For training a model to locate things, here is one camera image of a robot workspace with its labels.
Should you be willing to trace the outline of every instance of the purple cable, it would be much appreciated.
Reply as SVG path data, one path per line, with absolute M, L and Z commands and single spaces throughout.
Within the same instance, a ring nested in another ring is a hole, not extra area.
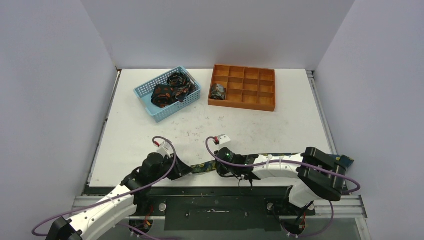
M 158 180 L 156 180 L 156 181 L 154 181 L 154 182 L 152 182 L 152 183 L 150 183 L 150 184 L 148 184 L 148 185 L 146 185 L 146 186 L 139 187 L 139 188 L 134 189 L 134 190 L 132 190 L 132 191 L 126 192 L 126 193 L 124 193 L 124 194 L 122 194 L 122 195 L 114 196 L 114 197 L 112 197 L 112 198 L 110 198 L 110 199 L 108 199 L 108 200 L 100 201 L 100 202 L 94 203 L 94 204 L 89 205 L 89 206 L 81 207 L 81 208 L 78 208 L 78 209 L 74 209 L 74 210 L 70 210 L 70 211 L 62 212 L 62 213 L 59 213 L 59 214 L 57 214 L 57 215 L 51 216 L 51 217 L 49 217 L 49 218 L 47 218 L 47 219 L 45 219 L 45 220 L 41 221 L 39 224 L 37 224 L 37 225 L 36 225 L 36 226 L 32 229 L 32 231 L 31 231 L 32 235 L 37 236 L 37 237 L 47 237 L 47 234 L 45 234 L 45 233 L 38 233 L 38 232 L 36 232 L 36 230 L 37 230 L 40 226 L 42 226 L 43 224 L 45 224 L 45 223 L 47 223 L 47 222 L 49 222 L 49 221 L 51 221 L 51 220 L 53 220 L 53 219 L 57 219 L 57 218 L 60 218 L 60 217 L 62 217 L 62 216 L 65 216 L 65 215 L 73 214 L 73 213 L 80 212 L 80 211 L 84 211 L 84 210 L 87 210 L 87 209 L 95 208 L 95 207 L 97 207 L 97 206 L 99 206 L 99 205 L 105 204 L 105 203 L 110 202 L 110 201 L 112 201 L 112 200 L 116 200 L 116 199 L 119 199 L 119 198 L 125 197 L 125 196 L 127 196 L 127 195 L 130 195 L 130 194 L 133 194 L 133 193 L 139 192 L 139 191 L 141 191 L 141 190 L 144 190 L 144 189 L 150 188 L 151 186 L 153 186 L 153 185 L 155 185 L 155 184 L 159 183 L 161 180 L 163 180 L 164 178 L 166 178 L 166 177 L 168 176 L 168 174 L 170 174 L 170 172 L 171 172 L 171 171 L 172 171 L 172 169 L 174 168 L 175 163 L 177 162 L 177 151 L 175 150 L 175 147 L 174 147 L 174 145 L 172 144 L 172 142 L 171 142 L 170 140 L 168 140 L 168 139 L 166 139 L 166 138 L 164 138 L 164 137 L 161 137 L 161 136 L 155 136 L 155 137 L 153 137 L 152 141 L 154 142 L 154 141 L 155 141 L 155 139 L 162 139 L 162 140 L 166 141 L 167 143 L 169 143 L 169 145 L 171 146 L 172 151 L 173 151 L 173 153 L 174 153 L 174 155 L 173 155 L 173 162 L 172 162 L 172 165 L 171 165 L 171 167 L 169 168 L 169 170 L 165 173 L 165 175 L 163 175 L 163 176 L 162 176 L 161 178 L 159 178 Z
M 296 237 L 297 236 L 297 238 L 308 238 L 308 237 L 313 237 L 313 236 L 316 236 L 316 235 L 319 235 L 319 234 L 322 234 L 323 232 L 325 232 L 333 224 L 333 220 L 334 220 L 334 207 L 333 207 L 333 204 L 332 204 L 331 201 L 328 201 L 328 202 L 330 203 L 330 206 L 331 206 L 331 218 L 330 218 L 330 221 L 328 222 L 328 224 L 323 229 L 321 229 L 317 232 L 309 233 L 309 234 L 305 234 L 305 235 L 296 235 L 296 234 L 289 232 L 287 237 Z
M 179 237 L 153 237 L 150 235 L 147 235 L 147 233 L 144 233 L 143 231 L 137 229 L 136 227 L 130 226 L 128 224 L 125 223 L 118 223 L 117 225 L 122 226 L 122 227 L 126 227 L 131 229 L 133 232 L 137 232 L 139 234 L 142 235 L 142 238 L 148 238 L 148 239 L 153 239 L 153 240 L 179 240 Z
M 238 168 L 252 168 L 252 167 L 257 167 L 257 166 L 262 166 L 262 165 L 267 164 L 267 162 L 261 162 L 261 163 L 256 163 L 256 164 L 241 165 L 241 164 L 234 164 L 234 163 L 224 161 L 221 158 L 215 156 L 215 154 L 209 148 L 208 141 L 211 140 L 211 139 L 215 139 L 215 138 L 213 136 L 206 138 L 206 141 L 205 141 L 206 149 L 209 152 L 209 154 L 212 155 L 212 157 L 214 157 L 218 162 L 220 162 L 222 164 L 225 164 L 225 165 L 228 165 L 228 166 L 233 166 L 233 167 L 238 167 Z M 291 160 L 271 160 L 271 161 L 269 161 L 269 163 L 270 164 L 272 164 L 272 163 L 286 163 L 286 164 L 301 165 L 301 166 L 304 166 L 304 167 L 307 167 L 307 168 L 315 169 L 315 170 L 320 171 L 320 172 L 325 173 L 325 174 L 332 175 L 334 177 L 338 177 L 338 178 L 347 180 L 347 181 L 352 182 L 356 185 L 356 188 L 344 191 L 343 194 L 350 194 L 350 193 L 356 192 L 359 189 L 361 189 L 361 185 L 359 184 L 359 182 L 357 182 L 355 179 L 353 179 L 351 177 L 348 177 L 348 176 L 345 176 L 345 175 L 342 175 L 342 174 L 338 174 L 338 173 L 335 173 L 335 172 L 332 172 L 332 171 L 328 171 L 328 170 L 325 170 L 324 168 L 317 167 L 317 166 L 314 166 L 314 165 L 311 165 L 311 164 L 308 164 L 308 163 L 291 161 Z

